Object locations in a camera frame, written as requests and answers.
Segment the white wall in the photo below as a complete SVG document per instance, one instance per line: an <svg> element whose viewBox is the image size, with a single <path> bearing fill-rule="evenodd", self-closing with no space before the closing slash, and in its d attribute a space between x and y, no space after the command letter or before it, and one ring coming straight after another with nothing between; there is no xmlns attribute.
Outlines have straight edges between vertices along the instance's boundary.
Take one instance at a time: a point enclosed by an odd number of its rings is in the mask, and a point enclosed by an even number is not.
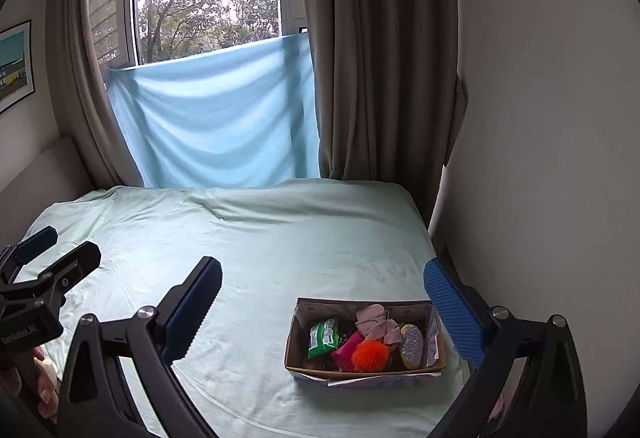
<svg viewBox="0 0 640 438"><path fill-rule="evenodd" d="M460 0L460 27L431 231L489 304L567 317L601 436L640 381L640 4Z"/></svg>
<svg viewBox="0 0 640 438"><path fill-rule="evenodd" d="M59 138L49 97L44 52L46 0L7 0L0 31L31 19L31 60L35 93L0 114L0 190Z"/></svg>

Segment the light blue sheet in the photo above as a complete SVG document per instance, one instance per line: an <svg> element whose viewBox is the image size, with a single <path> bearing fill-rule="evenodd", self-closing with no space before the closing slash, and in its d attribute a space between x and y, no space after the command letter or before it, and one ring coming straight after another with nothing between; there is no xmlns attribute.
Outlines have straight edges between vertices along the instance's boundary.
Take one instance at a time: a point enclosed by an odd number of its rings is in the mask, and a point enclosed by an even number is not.
<svg viewBox="0 0 640 438"><path fill-rule="evenodd" d="M284 355L298 297L425 299L427 229L399 185L290 180L263 189L115 187L56 203L28 235L51 225L58 244L25 266L31 280L82 241L100 268L66 294L64 332L46 353L62 369L84 313L128 318L157 305L203 255L222 263L223 285L185 358L172 370L221 438L424 438L462 389L458 354L415 388L328 388L294 379ZM130 360L132 395L148 429L165 436Z"/></svg>
<svg viewBox="0 0 640 438"><path fill-rule="evenodd" d="M307 34L113 69L107 92L145 186L319 177Z"/></svg>

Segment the glitter object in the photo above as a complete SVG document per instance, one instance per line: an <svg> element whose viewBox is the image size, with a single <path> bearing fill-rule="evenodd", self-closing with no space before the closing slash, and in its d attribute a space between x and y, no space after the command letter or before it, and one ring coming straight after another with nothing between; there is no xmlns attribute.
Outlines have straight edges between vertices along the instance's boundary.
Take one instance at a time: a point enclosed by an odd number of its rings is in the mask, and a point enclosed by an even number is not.
<svg viewBox="0 0 640 438"><path fill-rule="evenodd" d="M402 327L402 346L400 347L400 358L409 370L417 370L422 360L424 350L424 338L413 324L405 324Z"/></svg>

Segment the sky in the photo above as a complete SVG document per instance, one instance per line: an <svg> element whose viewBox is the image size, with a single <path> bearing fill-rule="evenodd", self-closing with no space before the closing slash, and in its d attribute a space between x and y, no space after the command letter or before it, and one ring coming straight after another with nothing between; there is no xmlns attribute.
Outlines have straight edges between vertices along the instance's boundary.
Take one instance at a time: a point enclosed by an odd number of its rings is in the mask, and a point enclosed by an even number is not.
<svg viewBox="0 0 640 438"><path fill-rule="evenodd" d="M0 40L0 66L24 56L24 32Z"/></svg>

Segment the pink ribbon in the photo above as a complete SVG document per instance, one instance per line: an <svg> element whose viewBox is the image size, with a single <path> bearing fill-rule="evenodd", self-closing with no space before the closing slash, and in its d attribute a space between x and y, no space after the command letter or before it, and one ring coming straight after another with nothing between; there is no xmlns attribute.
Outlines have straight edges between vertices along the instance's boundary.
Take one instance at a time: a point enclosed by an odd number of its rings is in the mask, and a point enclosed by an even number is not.
<svg viewBox="0 0 640 438"><path fill-rule="evenodd" d="M382 340L393 348L402 343L400 326L389 318L389 312L382 305L372 304L359 310L356 319L356 328L366 341Z"/></svg>

